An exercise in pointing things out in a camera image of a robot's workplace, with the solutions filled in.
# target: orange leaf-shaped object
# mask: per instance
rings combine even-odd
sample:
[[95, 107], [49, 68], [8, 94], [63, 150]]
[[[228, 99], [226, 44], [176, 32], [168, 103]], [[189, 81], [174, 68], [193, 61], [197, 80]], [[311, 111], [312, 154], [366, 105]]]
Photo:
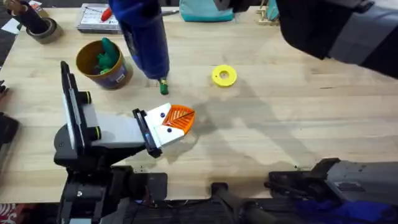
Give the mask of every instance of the orange leaf-shaped object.
[[187, 134], [192, 127], [195, 111], [182, 105], [172, 105], [163, 121], [163, 125], [178, 128]]

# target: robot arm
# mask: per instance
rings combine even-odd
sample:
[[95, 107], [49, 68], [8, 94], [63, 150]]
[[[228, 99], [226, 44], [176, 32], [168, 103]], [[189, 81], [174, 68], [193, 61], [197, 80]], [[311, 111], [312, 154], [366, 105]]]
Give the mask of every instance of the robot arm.
[[[251, 0], [215, 0], [218, 9], [246, 11]], [[369, 0], [276, 0], [284, 39], [296, 49], [398, 78], [398, 10]]]

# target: green plastic toy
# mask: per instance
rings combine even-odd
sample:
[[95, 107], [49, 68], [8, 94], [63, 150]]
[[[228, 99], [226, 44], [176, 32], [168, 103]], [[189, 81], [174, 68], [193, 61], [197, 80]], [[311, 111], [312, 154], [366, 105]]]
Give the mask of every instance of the green plastic toy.
[[102, 48], [105, 51], [105, 54], [111, 59], [112, 61], [112, 66], [110, 68], [113, 68], [114, 65], [119, 60], [119, 52], [115, 48], [114, 44], [106, 37], [102, 38]]
[[98, 66], [104, 70], [106, 68], [113, 68], [114, 63], [107, 53], [97, 55]]

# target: roll of tape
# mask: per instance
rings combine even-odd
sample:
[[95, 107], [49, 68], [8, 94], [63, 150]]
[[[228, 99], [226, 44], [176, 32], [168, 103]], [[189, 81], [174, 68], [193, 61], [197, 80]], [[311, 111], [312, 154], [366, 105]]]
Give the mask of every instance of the roll of tape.
[[42, 34], [34, 34], [29, 29], [26, 29], [26, 32], [31, 37], [33, 37], [37, 42], [39, 42], [41, 44], [49, 44], [49, 43], [57, 40], [62, 35], [62, 29], [57, 24], [57, 22], [55, 22], [55, 20], [48, 18], [48, 17], [45, 17], [42, 19], [44, 20], [44, 22], [46, 22], [49, 25], [48, 30], [46, 30]]
[[217, 66], [211, 75], [213, 82], [221, 87], [234, 85], [237, 77], [235, 69], [229, 65]]

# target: wooden table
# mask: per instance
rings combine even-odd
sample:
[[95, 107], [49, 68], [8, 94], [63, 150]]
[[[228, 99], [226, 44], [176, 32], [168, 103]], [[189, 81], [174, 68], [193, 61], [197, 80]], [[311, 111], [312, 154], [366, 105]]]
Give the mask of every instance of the wooden table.
[[[252, 8], [235, 22], [187, 23], [165, 17], [170, 52], [170, 95], [159, 93], [134, 66], [117, 91], [101, 89], [76, 68], [77, 52], [103, 35], [75, 29], [79, 9], [47, 9], [64, 29], [40, 45], [21, 32], [0, 77], [12, 88], [3, 110], [21, 122], [3, 155], [0, 202], [58, 202], [66, 180], [53, 163], [53, 139], [65, 123], [60, 61], [69, 63], [79, 89], [89, 90], [98, 112], [126, 114], [166, 102], [196, 111], [191, 133], [153, 159], [142, 152], [120, 164], [138, 172], [166, 172], [168, 199], [207, 198], [225, 181], [245, 197], [269, 197], [272, 170], [310, 169], [321, 158], [398, 161], [398, 82], [352, 65], [319, 61], [289, 46], [278, 27], [259, 26]], [[109, 35], [126, 58], [121, 35]], [[215, 66], [238, 73], [230, 88], [210, 78]]]

